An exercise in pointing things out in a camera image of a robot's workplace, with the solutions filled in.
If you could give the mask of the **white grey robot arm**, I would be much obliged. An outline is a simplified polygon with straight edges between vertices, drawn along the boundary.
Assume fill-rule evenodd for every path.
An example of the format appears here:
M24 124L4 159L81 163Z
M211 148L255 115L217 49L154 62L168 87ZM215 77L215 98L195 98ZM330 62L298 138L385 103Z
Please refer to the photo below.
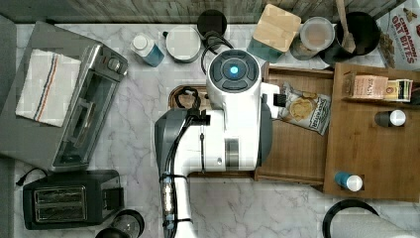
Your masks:
M266 160L277 85L264 83L260 64L246 51L216 55L206 71L209 110L172 108L155 123L164 238L197 238L188 179L196 172L250 172Z

